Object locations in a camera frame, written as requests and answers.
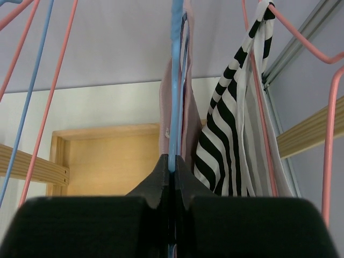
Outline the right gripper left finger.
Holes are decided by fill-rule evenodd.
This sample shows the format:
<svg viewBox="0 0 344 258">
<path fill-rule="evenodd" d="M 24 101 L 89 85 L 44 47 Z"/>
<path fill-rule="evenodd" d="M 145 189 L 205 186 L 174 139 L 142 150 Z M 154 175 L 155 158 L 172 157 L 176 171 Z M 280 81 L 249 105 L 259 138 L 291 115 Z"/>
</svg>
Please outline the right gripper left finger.
<svg viewBox="0 0 344 258">
<path fill-rule="evenodd" d="M 37 197 L 17 211 L 1 257 L 168 257 L 168 157 L 125 196 Z"/>
</svg>

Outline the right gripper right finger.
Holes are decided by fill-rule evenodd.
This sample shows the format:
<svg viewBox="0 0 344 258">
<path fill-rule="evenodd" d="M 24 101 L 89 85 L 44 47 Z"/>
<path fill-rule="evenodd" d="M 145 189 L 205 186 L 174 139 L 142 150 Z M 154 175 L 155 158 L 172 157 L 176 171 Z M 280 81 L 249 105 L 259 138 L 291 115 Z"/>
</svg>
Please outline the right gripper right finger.
<svg viewBox="0 0 344 258">
<path fill-rule="evenodd" d="M 176 158 L 178 257 L 338 257 L 316 207 L 300 198 L 220 197 Z"/>
</svg>

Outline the black white striped tank top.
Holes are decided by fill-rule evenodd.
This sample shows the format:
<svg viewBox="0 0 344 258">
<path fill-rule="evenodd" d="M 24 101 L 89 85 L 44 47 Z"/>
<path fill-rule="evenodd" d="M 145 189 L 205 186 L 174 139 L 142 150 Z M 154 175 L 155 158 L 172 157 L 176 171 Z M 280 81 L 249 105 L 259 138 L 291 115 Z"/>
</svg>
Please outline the black white striped tank top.
<svg viewBox="0 0 344 258">
<path fill-rule="evenodd" d="M 194 175 L 219 196 L 291 197 L 263 92 L 273 39 L 273 3 L 261 1 L 210 101 Z"/>
</svg>

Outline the pink tank top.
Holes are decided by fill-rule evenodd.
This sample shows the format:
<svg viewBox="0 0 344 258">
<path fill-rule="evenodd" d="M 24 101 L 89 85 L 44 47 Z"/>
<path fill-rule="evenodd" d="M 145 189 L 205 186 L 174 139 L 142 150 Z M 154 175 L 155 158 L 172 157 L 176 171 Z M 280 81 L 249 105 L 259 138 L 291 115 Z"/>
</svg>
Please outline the pink tank top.
<svg viewBox="0 0 344 258">
<path fill-rule="evenodd" d="M 181 136 L 181 154 L 190 169 L 194 168 L 196 157 L 196 148 L 198 138 L 202 130 L 202 123 L 198 113 L 194 92 L 191 81 L 192 68 L 192 41 L 194 33 L 194 14 L 190 1 L 183 1 L 183 11 L 187 14 L 184 22 L 184 31 L 182 40 L 189 37 L 188 52 L 185 65 L 185 78 L 183 82 L 183 120 L 182 120 L 182 136 Z M 159 101 L 160 101 L 160 135 L 159 135 L 159 153 L 167 154 L 169 152 L 170 138 L 170 119 L 171 119 L 171 64 L 172 57 L 167 63 L 164 77 L 160 84 Z"/>
</svg>

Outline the blue wire hanger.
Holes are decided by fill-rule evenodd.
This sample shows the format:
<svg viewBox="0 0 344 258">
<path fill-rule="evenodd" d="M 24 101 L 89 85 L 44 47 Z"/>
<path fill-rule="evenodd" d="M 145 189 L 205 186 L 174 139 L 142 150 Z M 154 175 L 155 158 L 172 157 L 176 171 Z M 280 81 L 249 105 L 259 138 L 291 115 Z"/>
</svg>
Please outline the blue wire hanger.
<svg viewBox="0 0 344 258">
<path fill-rule="evenodd" d="M 168 152 L 169 190 L 174 197 L 174 176 L 176 158 L 181 154 L 181 136 L 183 120 L 183 96 L 185 65 L 188 52 L 189 37 L 182 40 L 184 22 L 187 14 L 183 11 L 183 1 L 172 1 L 171 6 L 171 119 Z"/>
<path fill-rule="evenodd" d="M 29 103 L 30 103 L 30 100 L 31 100 L 31 96 L 32 96 L 32 92 L 33 92 L 33 87 L 34 87 L 34 84 L 35 84 L 35 80 L 36 80 L 36 77 L 37 77 L 37 73 L 38 73 L 38 69 L 39 69 L 39 65 L 40 65 L 40 61 L 41 61 L 42 52 L 43 52 L 43 49 L 44 49 L 44 44 L 45 44 L 46 35 L 47 35 L 47 31 L 48 31 L 49 21 L 50 21 L 50 18 L 51 18 L 53 4 L 54 4 L 54 1 L 49 1 L 49 6 L 48 6 L 48 9 L 47 9 L 47 15 L 46 15 L 46 18 L 45 18 L 45 23 L 44 23 L 44 28 L 43 28 L 43 31 L 42 31 L 42 34 L 41 34 L 40 44 L 39 44 L 39 48 L 38 48 L 38 52 L 37 52 L 37 56 L 36 56 L 36 60 L 35 60 L 35 64 L 34 64 L 34 69 L 33 69 L 33 72 L 32 72 L 29 88 L 28 88 L 28 91 L 27 91 L 27 95 L 26 95 L 23 111 L 21 113 L 21 119 L 20 119 L 20 123 L 19 123 L 19 126 L 18 126 L 17 135 L 16 135 L 16 139 L 15 139 L 15 142 L 14 142 L 13 150 L 12 150 L 12 153 L 11 153 L 11 156 L 10 156 L 9 165 L 8 165 L 5 177 L 4 177 L 4 183 L 3 183 L 2 191 L 1 191 L 1 205 L 2 205 L 3 200 L 5 198 L 5 193 L 6 193 L 6 190 L 7 190 L 8 182 L 9 182 L 10 175 L 11 175 L 11 172 L 12 172 L 12 168 L 13 168 L 13 165 L 14 165 L 14 161 L 15 161 L 15 157 L 16 157 L 16 154 L 17 154 L 17 150 L 18 150 L 20 138 L 21 138 L 21 135 L 22 135 L 22 131 L 23 131 L 23 128 L 24 128 L 24 122 L 25 122 L 25 118 L 26 118 L 26 115 L 27 115 L 27 110 L 28 110 Z"/>
</svg>

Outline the wooden clothes rack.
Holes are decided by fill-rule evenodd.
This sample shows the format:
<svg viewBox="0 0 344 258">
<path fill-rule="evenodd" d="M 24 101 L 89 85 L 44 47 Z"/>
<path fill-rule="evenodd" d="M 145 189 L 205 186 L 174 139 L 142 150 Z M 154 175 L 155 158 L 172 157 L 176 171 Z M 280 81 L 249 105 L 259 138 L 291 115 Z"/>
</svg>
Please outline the wooden clothes rack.
<svg viewBox="0 0 344 258">
<path fill-rule="evenodd" d="M 25 101 L 18 95 L 1 100 L 1 136 L 17 134 L 17 125 Z M 31 100 L 31 114 L 26 118 L 28 129 L 21 139 L 24 150 L 33 151 L 41 118 L 45 109 L 45 95 Z M 37 158 L 31 181 L 49 184 L 48 195 L 124 195 L 137 186 L 153 170 L 158 160 L 158 124 L 138 124 L 110 127 L 52 131 L 51 125 L 65 128 L 71 122 L 90 121 L 77 111 L 78 104 L 58 101 L 51 106 L 57 114 L 50 116 L 40 147 L 50 160 Z M 291 157 L 325 141 L 327 110 L 325 107 L 277 137 L 282 159 Z M 32 153 L 17 151 L 12 178 L 25 180 Z"/>
</svg>

